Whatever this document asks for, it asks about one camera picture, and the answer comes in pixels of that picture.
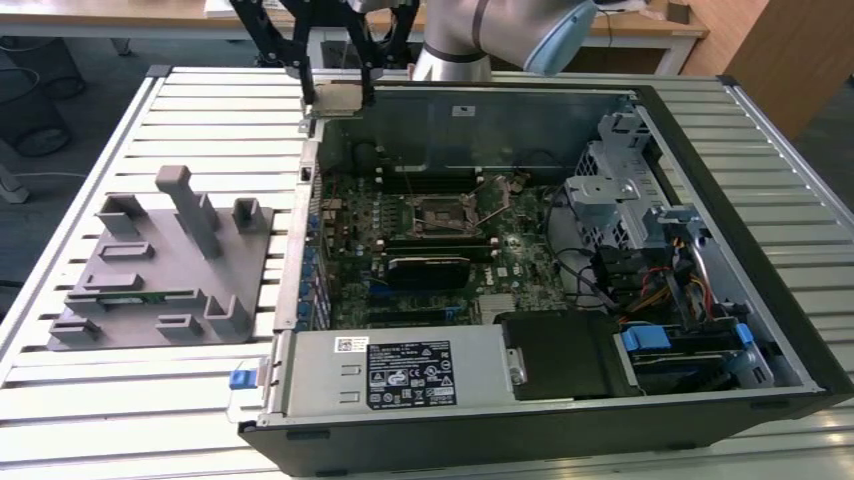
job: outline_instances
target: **floor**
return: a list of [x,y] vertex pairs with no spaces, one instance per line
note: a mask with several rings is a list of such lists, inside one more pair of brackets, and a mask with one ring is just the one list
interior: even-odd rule
[[[68,39],[87,91],[57,103],[69,124],[73,143],[37,159],[19,157],[0,144],[0,162],[15,173],[85,174],[144,78],[148,65],[251,66],[249,42],[133,40],[133,55],[119,57],[105,39]],[[0,56],[0,68],[8,61]],[[854,86],[846,84],[795,142],[814,168],[842,199],[854,207]],[[24,281],[35,265],[83,179],[67,176],[21,178],[31,191],[23,205],[0,201],[0,280]],[[0,287],[0,315],[15,290]]]

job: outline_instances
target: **barcode sticker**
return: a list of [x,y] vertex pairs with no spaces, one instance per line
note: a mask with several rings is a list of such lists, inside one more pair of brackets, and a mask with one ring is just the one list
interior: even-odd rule
[[369,337],[335,337],[335,353],[364,353]]

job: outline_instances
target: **wooden desk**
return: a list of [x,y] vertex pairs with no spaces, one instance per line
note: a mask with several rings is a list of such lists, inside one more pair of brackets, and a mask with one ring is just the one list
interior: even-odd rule
[[[247,39],[236,18],[207,18],[204,0],[0,0],[0,35]],[[272,12],[276,25],[292,27],[287,12]],[[424,18],[419,14],[411,41],[423,41]],[[384,32],[387,11],[368,15],[371,28]],[[596,19],[587,47],[664,50],[655,73],[676,75],[694,43],[708,31],[699,23],[680,25],[652,20],[638,13]],[[343,30],[312,31],[312,58],[319,42],[345,39]]]
[[711,27],[687,75],[735,77],[790,139],[854,71],[854,8],[838,0],[690,0]]

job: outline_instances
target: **white sticker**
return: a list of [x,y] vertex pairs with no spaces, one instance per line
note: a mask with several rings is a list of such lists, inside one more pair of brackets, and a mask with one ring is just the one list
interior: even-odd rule
[[474,117],[475,116],[475,106],[474,105],[454,105],[451,107],[451,116],[452,117]]
[[364,353],[369,337],[335,337],[335,353]]

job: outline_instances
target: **white cable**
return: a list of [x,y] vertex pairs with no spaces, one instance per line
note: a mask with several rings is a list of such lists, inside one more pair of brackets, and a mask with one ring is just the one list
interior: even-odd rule
[[15,177],[77,177],[85,178],[87,175],[83,173],[72,173],[72,172],[39,172],[39,173],[16,173]]

